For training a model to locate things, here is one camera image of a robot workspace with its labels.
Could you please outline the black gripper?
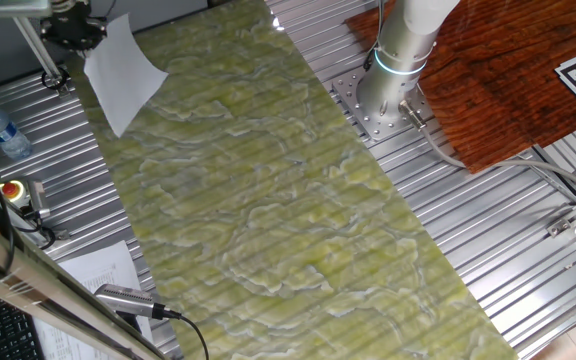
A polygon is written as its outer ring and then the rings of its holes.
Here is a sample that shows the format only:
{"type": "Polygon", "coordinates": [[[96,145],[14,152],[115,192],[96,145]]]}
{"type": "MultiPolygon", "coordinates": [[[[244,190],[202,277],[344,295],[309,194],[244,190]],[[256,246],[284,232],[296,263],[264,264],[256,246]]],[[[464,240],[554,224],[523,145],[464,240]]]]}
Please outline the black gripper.
{"type": "Polygon", "coordinates": [[[95,49],[107,34],[102,24],[87,15],[61,13],[40,22],[40,37],[47,42],[65,45],[71,52],[84,52],[95,49]]]}

